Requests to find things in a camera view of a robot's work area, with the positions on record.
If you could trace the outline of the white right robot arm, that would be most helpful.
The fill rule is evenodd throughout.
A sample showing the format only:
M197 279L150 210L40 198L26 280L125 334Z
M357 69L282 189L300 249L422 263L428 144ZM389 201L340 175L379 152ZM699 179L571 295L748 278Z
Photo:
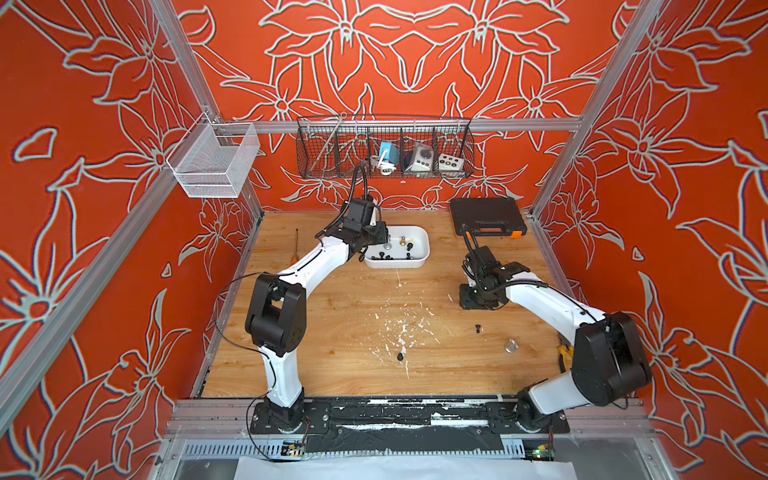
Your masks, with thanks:
M607 406L649 385L653 374L633 318L578 301L519 262L501 263L468 230L460 286L464 310L520 306L551 326L572 348L570 368L515 395L513 421L537 433L555 416L584 405Z

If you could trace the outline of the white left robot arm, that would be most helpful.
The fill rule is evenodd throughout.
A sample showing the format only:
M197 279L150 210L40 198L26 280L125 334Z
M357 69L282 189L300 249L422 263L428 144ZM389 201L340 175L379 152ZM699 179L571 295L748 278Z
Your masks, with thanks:
M350 191L338 215L316 233L318 244L308 254L279 273L259 273L254 283L244 329L253 343L249 350L262 357L265 368L266 419L282 432L292 433L304 422L297 349L307 329L309 297L334 270L389 239L361 164L353 169Z

